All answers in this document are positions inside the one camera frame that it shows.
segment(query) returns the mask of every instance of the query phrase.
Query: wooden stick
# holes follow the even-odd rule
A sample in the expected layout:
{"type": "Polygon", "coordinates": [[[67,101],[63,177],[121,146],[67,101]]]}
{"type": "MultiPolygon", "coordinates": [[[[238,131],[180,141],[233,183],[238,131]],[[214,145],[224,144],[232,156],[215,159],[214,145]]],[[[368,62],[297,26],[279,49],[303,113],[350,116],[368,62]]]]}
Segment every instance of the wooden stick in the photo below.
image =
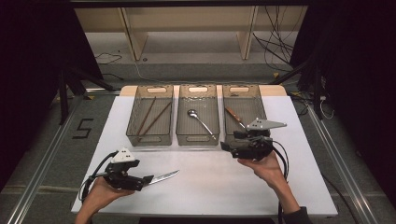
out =
{"type": "Polygon", "coordinates": [[[163,109],[163,111],[160,112],[160,114],[154,119],[154,121],[152,121],[150,123],[150,125],[148,126],[148,128],[141,134],[141,135],[145,135],[149,129],[151,128],[151,126],[155,123],[155,121],[157,121],[157,119],[163,114],[163,112],[165,112],[165,110],[169,107],[169,105],[172,104],[172,101],[169,102],[169,104],[163,109]]]}
{"type": "Polygon", "coordinates": [[[139,130],[137,131],[137,134],[136,134],[136,135],[139,135],[139,134],[140,134],[140,131],[142,131],[142,128],[143,128],[143,126],[144,126],[145,123],[146,123],[146,119],[147,119],[148,116],[149,116],[149,112],[151,111],[151,108],[152,108],[152,106],[154,105],[154,102],[155,102],[156,99],[157,99],[157,96],[154,96],[154,99],[152,100],[151,105],[150,105],[150,107],[148,108],[148,113],[147,113],[146,116],[143,118],[142,124],[140,125],[139,130]]]}

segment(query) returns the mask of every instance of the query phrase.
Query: transparent plastic bin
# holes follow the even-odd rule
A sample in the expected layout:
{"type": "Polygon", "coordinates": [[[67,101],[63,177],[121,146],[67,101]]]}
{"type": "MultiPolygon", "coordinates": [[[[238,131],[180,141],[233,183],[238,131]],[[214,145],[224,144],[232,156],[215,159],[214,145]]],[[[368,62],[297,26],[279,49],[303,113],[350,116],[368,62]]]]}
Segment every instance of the transparent plastic bin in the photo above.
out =
{"type": "Polygon", "coordinates": [[[246,127],[256,118],[266,119],[262,96],[258,85],[223,85],[224,105],[224,142],[231,147],[240,147],[243,144],[235,141],[234,131],[244,132],[245,129],[227,111],[230,108],[246,127]]]}
{"type": "Polygon", "coordinates": [[[173,86],[138,86],[126,135],[134,147],[172,145],[173,86]]]}
{"type": "Polygon", "coordinates": [[[181,85],[177,109],[177,141],[180,146],[216,146],[219,143],[219,108],[215,84],[181,85]],[[194,109],[198,118],[189,116],[194,109]]]}

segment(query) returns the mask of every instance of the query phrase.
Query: curved metal blade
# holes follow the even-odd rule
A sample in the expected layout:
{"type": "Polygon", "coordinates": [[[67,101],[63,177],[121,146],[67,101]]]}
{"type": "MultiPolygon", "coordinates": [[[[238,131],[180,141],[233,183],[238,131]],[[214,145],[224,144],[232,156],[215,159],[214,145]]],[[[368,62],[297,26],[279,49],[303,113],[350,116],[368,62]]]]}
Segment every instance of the curved metal blade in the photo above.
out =
{"type": "Polygon", "coordinates": [[[174,176],[174,175],[177,175],[178,172],[180,172],[180,171],[179,171],[179,170],[176,170],[176,171],[171,172],[171,173],[166,174],[166,175],[160,175],[160,176],[154,177],[154,178],[151,180],[151,182],[149,182],[149,185],[158,183],[158,182],[163,181],[163,180],[165,180],[165,179],[168,179],[168,178],[170,178],[170,177],[172,177],[172,176],[174,176]]]}

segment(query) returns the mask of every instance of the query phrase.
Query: gray floor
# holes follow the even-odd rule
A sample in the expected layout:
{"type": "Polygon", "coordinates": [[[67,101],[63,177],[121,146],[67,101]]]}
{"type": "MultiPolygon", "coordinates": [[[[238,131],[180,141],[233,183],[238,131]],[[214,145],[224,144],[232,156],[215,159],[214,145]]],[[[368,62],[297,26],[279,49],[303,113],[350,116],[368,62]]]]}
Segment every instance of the gray floor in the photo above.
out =
{"type": "MultiPolygon", "coordinates": [[[[257,42],[253,42],[249,60],[240,60],[239,48],[235,42],[234,34],[230,33],[152,34],[148,38],[145,52],[142,55],[142,59],[146,58],[147,60],[145,62],[140,60],[136,64],[138,70],[135,64],[130,59],[128,60],[129,52],[125,48],[122,37],[108,41],[107,35],[88,36],[90,40],[98,38],[97,41],[92,41],[92,49],[96,55],[101,52],[109,52],[123,56],[121,60],[114,63],[100,65],[104,74],[113,74],[123,78],[123,80],[120,80],[117,77],[105,75],[105,81],[115,87],[152,84],[158,83],[158,80],[174,84],[187,81],[267,83],[274,79],[273,74],[277,72],[264,62],[264,52],[257,42]]],[[[98,59],[99,63],[106,63],[106,60],[111,61],[112,59],[100,60],[98,59]]],[[[273,62],[282,69],[289,69],[287,65],[272,60],[270,55],[267,55],[267,60],[267,62],[273,62]]],[[[285,82],[286,90],[297,91],[295,87],[297,80],[298,77],[294,77],[285,82]]],[[[88,88],[95,87],[88,82],[85,85],[88,88]]],[[[108,112],[117,94],[98,91],[88,92],[87,95],[92,97],[91,99],[85,98],[77,106],[64,140],[50,163],[23,223],[73,223],[75,215],[70,212],[71,206],[76,199],[79,185],[91,162],[92,154],[106,123],[108,112]],[[82,119],[93,119],[84,122],[84,125],[92,128],[92,130],[88,138],[75,139],[74,136],[85,134],[85,132],[82,133],[77,130],[82,119]]],[[[299,102],[294,102],[294,104],[296,113],[304,111],[303,104],[299,102]]],[[[328,105],[324,105],[323,109],[332,111],[328,105]]],[[[31,148],[26,151],[20,165],[0,194],[0,223],[7,223],[14,206],[31,181],[36,168],[51,144],[52,138],[60,128],[59,120],[60,103],[57,99],[54,99],[53,104],[49,107],[46,122],[40,127],[40,132],[31,148]]],[[[314,122],[308,114],[301,115],[300,121],[320,171],[341,190],[348,204],[352,207],[353,213],[362,223],[355,204],[337,173],[314,122]]],[[[395,209],[376,183],[364,161],[359,157],[359,153],[356,153],[357,149],[337,118],[336,113],[332,119],[325,119],[324,123],[346,161],[348,169],[369,202],[378,223],[396,223],[395,209]]],[[[352,216],[341,197],[334,188],[330,185],[327,186],[339,215],[331,218],[313,217],[314,223],[353,223],[352,216]]],[[[138,223],[138,221],[139,217],[97,215],[94,218],[94,223],[138,223]]]]}

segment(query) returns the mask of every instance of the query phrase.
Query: white table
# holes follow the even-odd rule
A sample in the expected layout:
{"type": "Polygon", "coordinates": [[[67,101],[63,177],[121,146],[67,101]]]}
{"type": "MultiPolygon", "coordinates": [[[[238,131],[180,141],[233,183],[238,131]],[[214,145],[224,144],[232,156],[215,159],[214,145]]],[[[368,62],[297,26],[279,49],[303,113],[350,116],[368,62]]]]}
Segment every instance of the white table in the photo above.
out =
{"type": "MultiPolygon", "coordinates": [[[[177,97],[174,102],[174,127],[177,119],[177,97]]],[[[281,143],[290,160],[289,183],[301,206],[312,217],[337,215],[329,191],[308,145],[301,123],[288,96],[263,96],[269,120],[286,122],[285,128],[271,130],[271,137],[281,143]]],[[[265,182],[249,168],[240,165],[231,153],[216,147],[180,147],[175,128],[170,147],[133,147],[126,136],[127,124],[134,103],[133,96],[116,97],[105,128],[93,154],[84,180],[110,152],[129,148],[140,160],[129,175],[162,175],[180,170],[176,176],[143,188],[131,196],[120,198],[101,213],[138,217],[273,217],[278,199],[265,182]]],[[[219,108],[222,98],[219,95],[219,108]]],[[[223,120],[222,109],[219,120],[223,120]]],[[[76,198],[72,212],[81,202],[76,198]]]]}

